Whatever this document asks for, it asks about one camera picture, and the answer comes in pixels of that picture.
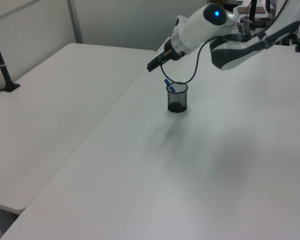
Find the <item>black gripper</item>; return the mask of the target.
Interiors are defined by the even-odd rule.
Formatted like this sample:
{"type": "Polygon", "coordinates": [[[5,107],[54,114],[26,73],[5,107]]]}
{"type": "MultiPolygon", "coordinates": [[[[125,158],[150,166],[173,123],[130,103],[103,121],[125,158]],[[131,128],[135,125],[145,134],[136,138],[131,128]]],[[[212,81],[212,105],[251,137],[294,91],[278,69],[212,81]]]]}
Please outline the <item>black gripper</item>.
{"type": "Polygon", "coordinates": [[[146,69],[150,73],[154,69],[159,67],[164,61],[165,62],[169,60],[178,61],[186,55],[184,50],[185,50],[185,46],[180,41],[180,39],[175,40],[170,37],[164,44],[164,52],[162,52],[159,56],[152,59],[147,64],[146,69]]]}

